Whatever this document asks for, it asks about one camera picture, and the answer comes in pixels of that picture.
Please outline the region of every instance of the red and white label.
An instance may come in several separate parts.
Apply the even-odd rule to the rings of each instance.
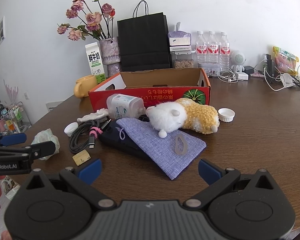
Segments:
[[[219,54],[219,46],[217,44],[209,44],[208,51],[209,53]]]
[[[207,54],[207,52],[208,52],[207,45],[196,46],[196,50],[197,50],[197,53],[200,53],[200,54]]]
[[[220,48],[220,53],[229,55],[230,54],[230,46],[221,47]]]

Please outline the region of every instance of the wooden table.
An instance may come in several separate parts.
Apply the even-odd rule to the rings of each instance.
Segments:
[[[211,79],[211,105],[235,111],[230,123],[220,123],[218,132],[202,135],[207,148],[173,181],[152,161],[124,154],[97,142],[91,157],[102,161],[102,174],[93,183],[98,190],[122,199],[185,199],[207,187],[198,175],[198,162],[207,158],[220,167],[235,167],[242,173],[255,173],[266,168],[291,202],[300,226],[300,90],[284,89],[274,92],[262,79],[248,82],[224,83]],[[33,168],[56,173],[66,166],[75,166],[68,149],[64,128],[78,117],[92,112],[89,98],[68,98],[41,118],[26,132],[27,142],[42,130],[51,128],[59,138],[60,152],[48,161],[36,160]],[[26,175],[13,176],[22,184]]]

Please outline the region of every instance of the screw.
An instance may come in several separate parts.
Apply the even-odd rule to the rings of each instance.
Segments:
[[[201,205],[201,201],[199,199],[190,198],[186,201],[186,205],[188,207],[198,207]]]
[[[100,207],[112,207],[114,205],[114,201],[112,199],[105,198],[99,200],[98,205]]]

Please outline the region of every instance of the pink bin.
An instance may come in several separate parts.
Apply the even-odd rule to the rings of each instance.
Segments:
[[[4,132],[6,130],[4,124],[5,121],[3,119],[0,119],[0,132]]]

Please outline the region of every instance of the red box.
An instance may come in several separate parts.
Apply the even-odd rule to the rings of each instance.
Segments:
[[[140,97],[145,107],[149,107],[181,97],[209,105],[210,91],[210,82],[203,69],[170,68],[117,73],[88,94],[93,110],[97,111],[107,108],[106,100],[113,94]]]

